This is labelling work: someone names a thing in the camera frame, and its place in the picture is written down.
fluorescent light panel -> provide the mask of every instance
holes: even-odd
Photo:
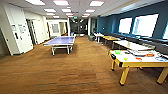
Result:
[[[103,3],[103,1],[92,1],[90,6],[101,6]]]
[[[84,16],[89,16],[90,14],[89,13],[85,13],[85,14],[83,14]]]
[[[29,3],[32,3],[33,5],[45,5],[41,0],[25,0]]]
[[[56,5],[60,5],[60,6],[66,6],[69,5],[68,1],[58,1],[58,0],[54,0],[53,1]]]
[[[74,16],[68,16],[69,18],[73,18]]]
[[[71,12],[70,9],[62,9],[63,12]]]
[[[47,12],[56,12],[54,9],[44,9]]]
[[[54,18],[59,18],[59,16],[53,16]]]
[[[94,9],[87,9],[86,12],[94,12]]]
[[[87,18],[88,16],[82,16],[83,18]]]
[[[66,15],[73,15],[72,13],[66,13]]]
[[[54,13],[46,13],[47,15],[55,15]]]

blue wall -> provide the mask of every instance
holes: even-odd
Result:
[[[118,32],[118,26],[119,26],[119,21],[122,18],[127,18],[127,17],[132,17],[135,19],[137,16],[144,16],[144,15],[150,15],[150,14],[159,14],[154,32],[153,32],[153,38],[162,38],[164,34],[164,30],[168,21],[168,1],[163,1],[160,3],[156,3],[147,7],[135,9],[129,12],[121,13],[119,15],[110,15],[107,17],[104,17],[103,19],[106,18],[106,23],[107,24],[107,31],[102,31],[103,33],[105,32],[111,32],[111,33],[117,33]]]

door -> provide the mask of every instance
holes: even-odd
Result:
[[[34,26],[35,35],[36,35],[38,44],[44,42],[44,34],[43,34],[43,30],[41,29],[41,26],[42,26],[41,24],[42,23],[40,20],[33,20],[33,26]]]
[[[35,30],[34,30],[33,21],[28,20],[28,19],[26,19],[26,21],[27,21],[27,25],[28,25],[28,29],[29,29],[29,32],[30,32],[32,43],[33,43],[33,45],[36,45],[37,44],[37,38],[36,38]]]
[[[87,31],[88,19],[71,19],[70,20],[70,28],[71,32],[74,34],[88,34]]]
[[[4,36],[2,34],[2,31],[0,29],[0,58],[10,55],[9,49],[7,47],[7,44],[5,42]]]

table leg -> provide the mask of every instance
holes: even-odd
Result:
[[[112,49],[114,48],[114,42],[113,42],[113,45],[112,45]]]
[[[54,47],[52,47],[51,50],[52,50],[52,54],[54,55]]]
[[[165,80],[166,76],[168,74],[168,67],[164,68],[162,73],[160,74],[157,83],[161,84],[163,83],[163,81]]]
[[[120,80],[120,85],[121,86],[123,86],[125,81],[126,81],[128,71],[129,71],[129,67],[125,67],[124,70],[123,70],[122,76],[121,76],[121,80]]]
[[[115,61],[112,60],[111,70],[114,71],[114,68],[115,68]]]
[[[68,47],[68,45],[67,45],[67,52],[68,52],[68,54],[69,54],[69,47]]]
[[[105,39],[105,43],[104,44],[106,44],[106,42],[107,42],[107,40]]]
[[[97,39],[97,43],[99,43],[99,41],[100,41],[100,37],[97,37],[98,39]]]
[[[96,36],[96,39],[95,40],[97,40],[97,36]]]

wooden floor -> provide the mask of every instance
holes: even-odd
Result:
[[[76,37],[73,51],[35,45],[23,55],[0,59],[0,94],[168,94],[168,79],[156,80],[160,68],[130,68],[125,86],[123,68],[111,71],[109,47]]]

